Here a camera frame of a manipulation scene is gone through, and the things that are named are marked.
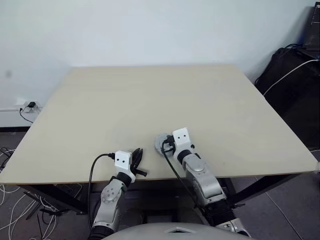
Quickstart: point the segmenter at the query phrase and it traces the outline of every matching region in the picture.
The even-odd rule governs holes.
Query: black metal frame
[[[299,174],[284,174],[284,175],[270,175],[264,176],[255,183],[247,186],[245,189],[231,195],[228,201],[231,204],[236,204],[244,200],[252,199],[259,196],[277,186],[284,184],[285,182],[295,178]]]
[[[251,184],[240,192],[235,191],[230,178],[219,178],[221,186],[227,189],[228,202],[230,204],[237,204],[244,200],[254,198],[261,195],[289,180],[295,178],[299,174],[285,174],[285,175],[270,175],[264,176],[257,182]],[[93,187],[93,193],[99,193],[106,186],[105,183],[96,183],[98,187]],[[75,211],[77,214],[87,213],[87,194],[88,184],[84,184],[80,200],[70,196],[53,184],[33,184],[33,185],[19,185],[20,187],[45,198],[57,209],[69,209]],[[144,195],[170,195],[175,197],[183,194],[184,190],[181,188],[178,180],[154,180],[154,181],[138,181],[133,183],[126,195],[126,199],[138,198]]]
[[[58,210],[69,209],[75,211],[77,214],[86,214],[87,205],[73,196],[65,193],[53,184],[33,184],[33,185],[19,185],[34,194],[45,198]]]
[[[17,133],[17,132],[27,132],[30,126],[6,126],[0,127],[0,133]]]

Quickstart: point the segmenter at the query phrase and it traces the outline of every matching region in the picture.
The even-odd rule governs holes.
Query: power plug
[[[31,110],[37,108],[37,103],[35,101],[26,101],[24,104],[24,111],[25,113],[29,113]]]

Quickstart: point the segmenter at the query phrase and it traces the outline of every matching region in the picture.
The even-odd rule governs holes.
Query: baseboard
[[[0,127],[0,133],[9,133],[9,132],[27,132],[29,130],[29,126],[6,126]]]

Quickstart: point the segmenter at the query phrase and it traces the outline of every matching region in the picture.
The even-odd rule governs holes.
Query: white wall
[[[0,0],[0,127],[70,66],[232,63],[254,80],[315,0]]]

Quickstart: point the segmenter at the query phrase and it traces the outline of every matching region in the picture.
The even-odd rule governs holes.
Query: gray floor
[[[0,133],[0,146],[15,148],[24,133]],[[255,181],[254,177],[232,179],[236,190],[241,190]],[[287,183],[269,191],[270,197],[285,213],[291,224],[304,240],[316,240],[320,237],[320,175],[315,173],[301,174]],[[15,186],[6,186],[6,190]],[[23,195],[23,189],[6,194],[0,206],[0,228],[10,221],[12,207]],[[31,200],[25,197],[15,208],[13,218],[22,212]],[[298,240],[296,233],[288,224],[275,204],[266,194],[246,201],[246,205],[235,210],[252,237],[258,240]],[[52,240],[86,240],[89,234],[87,216],[69,212],[58,218]],[[37,216],[18,221],[12,234],[12,240],[40,239]],[[8,228],[0,230],[0,239],[6,240]]]

